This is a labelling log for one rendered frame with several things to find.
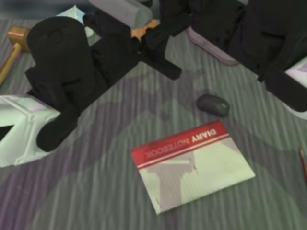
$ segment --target notebook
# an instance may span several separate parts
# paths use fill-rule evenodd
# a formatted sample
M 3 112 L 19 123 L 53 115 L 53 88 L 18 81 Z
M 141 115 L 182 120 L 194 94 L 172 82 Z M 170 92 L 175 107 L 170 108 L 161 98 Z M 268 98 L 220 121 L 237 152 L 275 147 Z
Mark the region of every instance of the notebook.
M 131 153 L 157 214 L 255 177 L 220 121 Z

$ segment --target black mouse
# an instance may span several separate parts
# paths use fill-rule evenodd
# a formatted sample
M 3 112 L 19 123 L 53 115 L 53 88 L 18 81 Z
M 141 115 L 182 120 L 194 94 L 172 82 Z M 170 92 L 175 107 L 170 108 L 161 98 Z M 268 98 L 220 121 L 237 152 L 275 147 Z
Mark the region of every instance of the black mouse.
M 229 103 L 218 96 L 204 94 L 196 101 L 196 106 L 199 110 L 210 113 L 215 116 L 226 116 L 229 113 Z

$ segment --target wooden handle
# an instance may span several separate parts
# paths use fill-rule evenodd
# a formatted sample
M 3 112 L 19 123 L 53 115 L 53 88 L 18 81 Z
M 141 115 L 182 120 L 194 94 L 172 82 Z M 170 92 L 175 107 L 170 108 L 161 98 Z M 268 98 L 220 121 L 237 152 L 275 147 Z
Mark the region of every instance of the wooden handle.
M 0 67 L 0 85 L 3 83 L 6 75 L 11 70 L 11 67 L 12 67 L 14 61 L 16 60 L 16 58 L 18 57 L 18 54 L 20 53 L 20 51 L 21 51 L 20 44 L 15 43 L 13 45 L 13 48 L 12 48 L 9 56 L 6 58 L 6 60 L 4 61 L 4 63 Z

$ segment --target gray wooden surface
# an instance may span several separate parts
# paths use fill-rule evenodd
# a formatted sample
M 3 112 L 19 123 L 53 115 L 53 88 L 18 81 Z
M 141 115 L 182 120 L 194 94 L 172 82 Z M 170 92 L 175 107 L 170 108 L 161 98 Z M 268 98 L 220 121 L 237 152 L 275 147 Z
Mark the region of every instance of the gray wooden surface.
M 35 23 L 0 21 L 0 62 L 11 48 L 9 26 Z M 288 113 L 243 66 L 221 65 L 185 32 L 169 41 L 167 58 L 183 68 L 179 80 L 141 63 L 83 113 L 52 155 L 0 169 L 1 230 L 307 229 L 297 153 L 300 144 L 307 150 L 306 121 Z M 31 65 L 31 55 L 22 54 L 0 94 L 27 92 L 23 73 Z M 195 107 L 205 92 L 230 102 L 222 122 L 257 176 L 157 216 L 129 149 L 215 120 Z

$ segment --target red pencil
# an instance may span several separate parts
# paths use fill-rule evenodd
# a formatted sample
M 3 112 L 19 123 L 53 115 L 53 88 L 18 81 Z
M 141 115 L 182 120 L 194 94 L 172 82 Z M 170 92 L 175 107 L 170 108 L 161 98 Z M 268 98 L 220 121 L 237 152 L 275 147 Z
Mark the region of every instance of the red pencil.
M 303 166 L 303 170 L 304 170 L 305 180 L 307 181 L 307 166 L 306 166 L 306 163 L 305 163 L 304 153 L 303 153 L 303 149 L 302 149 L 301 146 L 299 147 L 298 151 L 299 151 L 299 156 L 301 158 L 301 162 L 302 162 L 302 166 Z

